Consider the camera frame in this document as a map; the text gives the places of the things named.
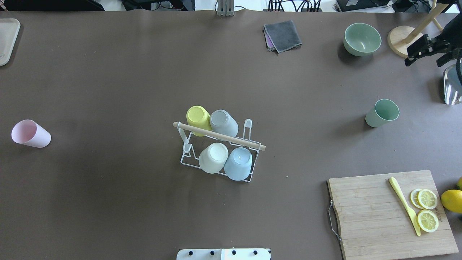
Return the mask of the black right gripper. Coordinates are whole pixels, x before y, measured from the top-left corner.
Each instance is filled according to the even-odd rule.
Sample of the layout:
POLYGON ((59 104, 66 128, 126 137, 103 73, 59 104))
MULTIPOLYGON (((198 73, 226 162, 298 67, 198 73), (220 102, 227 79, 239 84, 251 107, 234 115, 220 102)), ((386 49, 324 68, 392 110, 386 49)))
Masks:
POLYGON ((421 57, 434 54, 444 54, 437 59, 437 66, 443 66, 448 61, 461 58, 462 47, 462 14, 458 14, 447 25, 440 35, 431 38, 424 34, 407 48, 408 58, 405 65, 410 66, 421 57))

